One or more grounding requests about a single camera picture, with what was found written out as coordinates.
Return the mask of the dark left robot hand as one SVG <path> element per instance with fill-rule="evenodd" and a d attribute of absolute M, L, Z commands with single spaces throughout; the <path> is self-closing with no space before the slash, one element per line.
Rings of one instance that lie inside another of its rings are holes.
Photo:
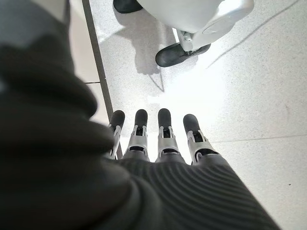
<path fill-rule="evenodd" d="M 278 225 L 203 135 L 183 124 L 192 164 L 167 109 L 159 152 L 139 110 L 116 159 L 124 113 L 93 122 L 97 102 L 75 75 L 67 0 L 0 3 L 0 227 L 3 230 L 276 230 Z"/>

